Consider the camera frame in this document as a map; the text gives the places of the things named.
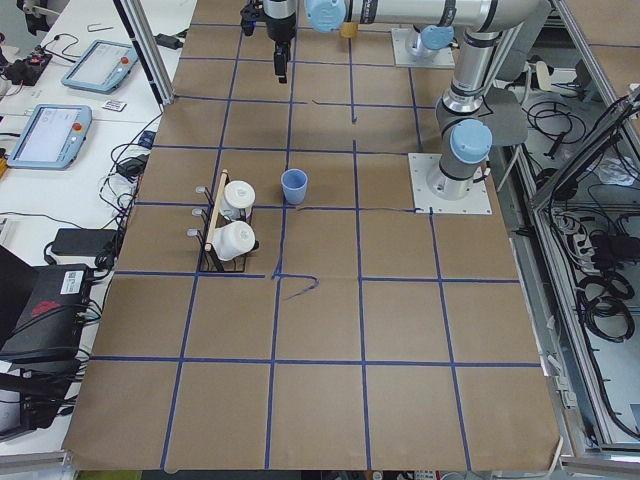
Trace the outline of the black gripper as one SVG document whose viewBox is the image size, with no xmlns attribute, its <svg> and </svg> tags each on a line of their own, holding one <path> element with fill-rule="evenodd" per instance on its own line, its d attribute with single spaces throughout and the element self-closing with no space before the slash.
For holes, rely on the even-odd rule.
<svg viewBox="0 0 640 480">
<path fill-rule="evenodd" d="M 274 46 L 274 72 L 279 83 L 287 83 L 287 68 L 291 58 L 291 40 L 295 37 L 295 1 L 264 0 L 263 11 L 269 38 Z"/>
</svg>

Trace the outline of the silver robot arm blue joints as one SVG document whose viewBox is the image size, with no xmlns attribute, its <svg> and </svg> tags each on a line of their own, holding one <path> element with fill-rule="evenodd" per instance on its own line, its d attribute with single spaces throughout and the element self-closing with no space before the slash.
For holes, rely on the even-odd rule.
<svg viewBox="0 0 640 480">
<path fill-rule="evenodd" d="M 504 34 L 520 27 L 538 8 L 537 1 L 307 1 L 309 24 L 328 33 L 351 20 L 360 24 L 403 23 L 458 26 L 465 29 L 450 86 L 438 103 L 443 153 L 426 175 L 438 197 L 458 200 L 467 195 L 477 168 L 492 146 L 490 129 L 472 116 L 481 108 L 484 90 L 503 60 Z"/>
</svg>

